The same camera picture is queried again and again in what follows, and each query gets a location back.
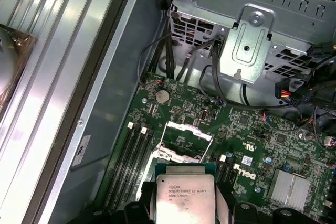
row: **motherboard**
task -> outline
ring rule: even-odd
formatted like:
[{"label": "motherboard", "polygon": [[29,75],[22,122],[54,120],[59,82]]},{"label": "motherboard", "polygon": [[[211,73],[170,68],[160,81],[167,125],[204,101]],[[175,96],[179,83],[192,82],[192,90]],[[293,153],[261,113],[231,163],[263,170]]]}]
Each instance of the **motherboard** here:
[{"label": "motherboard", "polygon": [[[323,215],[335,167],[334,151],[305,129],[260,111],[235,109],[199,89],[156,74],[139,86],[114,147],[97,202],[115,212],[137,200],[156,163],[216,163],[216,181],[230,182],[238,202],[271,215],[291,207],[314,220]],[[188,125],[207,141],[174,125]],[[328,136],[321,134],[323,141]]]}]

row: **capacitor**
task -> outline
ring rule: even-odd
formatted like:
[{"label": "capacitor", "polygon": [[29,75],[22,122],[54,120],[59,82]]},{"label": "capacitor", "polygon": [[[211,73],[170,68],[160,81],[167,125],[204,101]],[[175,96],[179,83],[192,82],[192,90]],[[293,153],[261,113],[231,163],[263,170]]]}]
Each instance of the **capacitor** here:
[{"label": "capacitor", "polygon": [[334,159],[330,159],[325,163],[326,168],[336,169],[336,161]]},{"label": "capacitor", "polygon": [[289,166],[289,164],[286,164],[286,165],[284,165],[283,166],[283,170],[285,171],[285,172],[289,172],[290,171],[290,166]]},{"label": "capacitor", "polygon": [[300,133],[299,134],[299,138],[302,139],[302,140],[306,140],[306,141],[313,141],[313,140],[315,140],[315,136],[311,135],[311,134]]},{"label": "capacitor", "polygon": [[270,164],[270,163],[272,163],[272,158],[271,157],[266,157],[264,159],[264,161],[265,161],[266,164]]}]

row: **chip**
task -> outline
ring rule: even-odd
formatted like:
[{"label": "chip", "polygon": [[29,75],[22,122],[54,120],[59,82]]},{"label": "chip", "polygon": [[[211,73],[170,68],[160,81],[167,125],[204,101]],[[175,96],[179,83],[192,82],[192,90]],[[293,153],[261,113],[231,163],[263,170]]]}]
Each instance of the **chip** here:
[{"label": "chip", "polygon": [[225,132],[220,131],[220,132],[218,133],[218,137],[219,137],[219,138],[224,138],[224,137],[225,137]]},{"label": "chip", "polygon": [[286,141],[286,136],[282,134],[278,134],[277,143],[283,144],[285,143],[285,141]]},{"label": "chip", "polygon": [[248,116],[246,115],[241,115],[239,118],[239,123],[246,125],[248,123]]}]

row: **grey panel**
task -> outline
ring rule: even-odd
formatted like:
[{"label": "grey panel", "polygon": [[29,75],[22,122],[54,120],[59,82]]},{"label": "grey panel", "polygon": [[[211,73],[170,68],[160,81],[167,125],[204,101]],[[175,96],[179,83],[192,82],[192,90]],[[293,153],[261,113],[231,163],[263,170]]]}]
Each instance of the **grey panel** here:
[{"label": "grey panel", "polygon": [[[40,223],[46,223],[49,217],[49,223],[69,221],[94,200],[138,85],[135,73],[139,54],[163,28],[162,12],[153,3],[155,0],[128,1],[81,114],[83,123],[75,129]],[[81,162],[73,166],[85,135],[91,136],[90,141]],[[92,194],[65,198],[67,192],[74,196],[83,190]],[[74,211],[65,216],[68,207]]]}]

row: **wire bundle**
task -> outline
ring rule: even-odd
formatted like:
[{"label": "wire bundle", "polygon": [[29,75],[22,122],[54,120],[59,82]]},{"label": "wire bundle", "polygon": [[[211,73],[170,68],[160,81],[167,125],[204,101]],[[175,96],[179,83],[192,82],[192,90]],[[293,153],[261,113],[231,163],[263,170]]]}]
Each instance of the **wire bundle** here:
[{"label": "wire bundle", "polygon": [[291,95],[292,95],[292,92],[290,92],[290,91],[286,91],[286,90],[281,91],[281,97],[282,98],[286,98],[286,97],[289,97]]}]

